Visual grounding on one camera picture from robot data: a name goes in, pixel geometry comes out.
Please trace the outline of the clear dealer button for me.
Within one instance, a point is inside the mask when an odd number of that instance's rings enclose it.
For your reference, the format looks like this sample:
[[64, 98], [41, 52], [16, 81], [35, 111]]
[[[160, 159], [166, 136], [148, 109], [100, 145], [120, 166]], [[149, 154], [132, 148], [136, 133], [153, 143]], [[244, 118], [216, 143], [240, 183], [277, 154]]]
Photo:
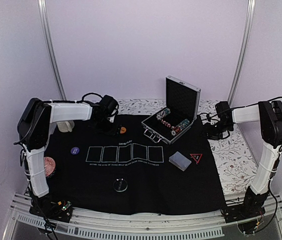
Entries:
[[124, 178], [117, 178], [112, 186], [116, 192], [122, 193], [128, 189], [128, 182]]

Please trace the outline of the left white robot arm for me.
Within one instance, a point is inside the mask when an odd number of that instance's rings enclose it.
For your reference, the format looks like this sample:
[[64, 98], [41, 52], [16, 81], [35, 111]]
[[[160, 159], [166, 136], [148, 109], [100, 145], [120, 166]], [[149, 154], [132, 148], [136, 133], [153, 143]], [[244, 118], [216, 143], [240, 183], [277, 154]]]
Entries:
[[52, 124], [69, 121], [88, 121], [103, 133], [116, 133], [114, 123], [119, 113], [119, 103], [104, 95], [99, 102], [82, 98], [79, 101], [31, 98], [17, 124], [19, 140], [16, 145], [24, 149], [28, 180], [33, 194], [42, 198], [49, 193], [45, 176], [44, 152], [48, 146]]

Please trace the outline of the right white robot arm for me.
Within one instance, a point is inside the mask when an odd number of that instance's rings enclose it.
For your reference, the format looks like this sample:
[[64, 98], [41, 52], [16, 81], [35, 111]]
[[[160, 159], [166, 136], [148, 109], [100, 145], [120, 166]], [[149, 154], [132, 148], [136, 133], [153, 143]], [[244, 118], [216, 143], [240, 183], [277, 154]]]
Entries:
[[216, 104], [218, 121], [206, 122], [204, 132], [210, 140], [221, 140], [224, 132], [232, 132], [235, 124], [259, 122], [262, 144], [261, 159], [256, 175], [247, 188], [245, 197], [250, 198], [240, 206], [243, 218], [250, 218], [259, 210], [256, 198], [266, 198], [269, 184], [277, 172], [282, 155], [282, 96], [259, 101], [246, 106], [230, 107], [227, 101]]

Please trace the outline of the orange big blind button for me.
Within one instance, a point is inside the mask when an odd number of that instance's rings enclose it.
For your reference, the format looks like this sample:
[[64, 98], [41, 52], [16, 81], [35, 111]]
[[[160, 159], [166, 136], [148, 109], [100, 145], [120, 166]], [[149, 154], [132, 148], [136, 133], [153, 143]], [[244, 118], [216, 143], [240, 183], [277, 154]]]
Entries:
[[121, 127], [120, 128], [120, 134], [124, 134], [127, 131], [127, 129], [125, 127]]

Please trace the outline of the purple small blind button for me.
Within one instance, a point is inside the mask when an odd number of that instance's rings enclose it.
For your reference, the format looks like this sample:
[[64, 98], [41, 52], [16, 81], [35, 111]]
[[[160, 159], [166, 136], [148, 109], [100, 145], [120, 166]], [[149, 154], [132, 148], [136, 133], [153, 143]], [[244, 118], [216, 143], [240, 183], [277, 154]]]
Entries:
[[70, 153], [71, 153], [72, 155], [77, 155], [77, 154], [80, 153], [80, 148], [75, 146], [75, 147], [73, 147], [73, 148], [70, 150]]

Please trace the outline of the aluminium poker chip case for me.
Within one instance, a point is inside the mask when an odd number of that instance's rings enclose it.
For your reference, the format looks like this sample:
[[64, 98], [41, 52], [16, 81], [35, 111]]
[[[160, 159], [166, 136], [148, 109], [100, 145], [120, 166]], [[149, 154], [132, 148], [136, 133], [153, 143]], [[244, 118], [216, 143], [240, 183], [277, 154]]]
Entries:
[[[144, 128], [143, 134], [154, 143], [173, 144], [196, 121], [200, 96], [201, 88], [168, 75], [165, 78], [165, 106], [141, 122]], [[171, 135], [172, 128], [166, 127], [161, 123], [161, 120], [156, 118], [157, 113], [165, 108], [169, 108], [171, 113], [164, 117], [163, 120], [169, 122], [173, 127], [176, 127], [184, 119], [190, 121], [190, 124], [176, 136]]]

